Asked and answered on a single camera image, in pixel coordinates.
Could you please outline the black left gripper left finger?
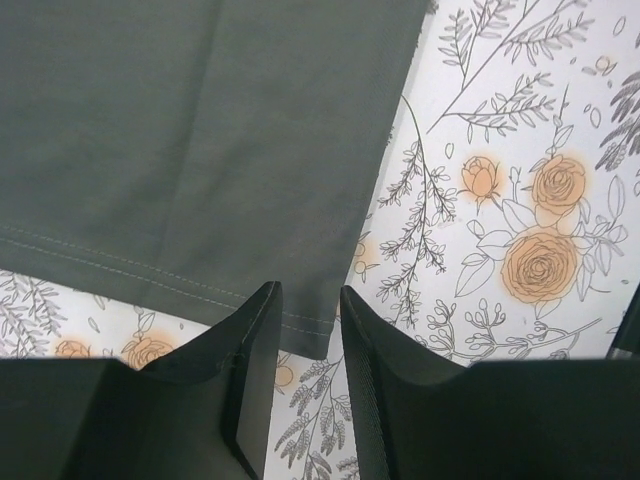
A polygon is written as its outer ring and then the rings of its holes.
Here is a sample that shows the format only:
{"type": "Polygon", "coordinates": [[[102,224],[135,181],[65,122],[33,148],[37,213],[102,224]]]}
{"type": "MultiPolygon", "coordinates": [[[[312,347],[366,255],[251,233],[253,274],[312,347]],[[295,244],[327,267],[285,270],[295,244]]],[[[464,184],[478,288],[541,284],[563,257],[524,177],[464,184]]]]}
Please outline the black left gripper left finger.
{"type": "Polygon", "coordinates": [[[5,479],[260,479],[282,287],[133,369],[116,359],[1,364],[5,479]]]}

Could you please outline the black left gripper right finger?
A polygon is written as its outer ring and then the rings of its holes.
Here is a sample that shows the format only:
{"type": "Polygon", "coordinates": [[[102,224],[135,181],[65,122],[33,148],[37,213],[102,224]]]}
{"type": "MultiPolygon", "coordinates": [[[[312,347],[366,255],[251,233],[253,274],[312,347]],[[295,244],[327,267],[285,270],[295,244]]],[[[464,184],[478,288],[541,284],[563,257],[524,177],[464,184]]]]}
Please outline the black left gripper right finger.
{"type": "Polygon", "coordinates": [[[341,334],[364,479],[635,479],[639,363],[458,365],[351,287],[341,334]]]}

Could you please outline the dark grey t shirt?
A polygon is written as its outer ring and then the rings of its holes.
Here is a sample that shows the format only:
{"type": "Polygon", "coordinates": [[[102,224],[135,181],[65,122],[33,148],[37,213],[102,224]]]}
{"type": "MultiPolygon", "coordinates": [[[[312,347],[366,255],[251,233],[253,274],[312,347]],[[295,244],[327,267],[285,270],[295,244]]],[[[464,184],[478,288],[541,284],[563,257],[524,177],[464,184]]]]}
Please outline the dark grey t shirt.
{"type": "Polygon", "coordinates": [[[5,1],[1,266],[322,359],[433,1],[5,1]]]}

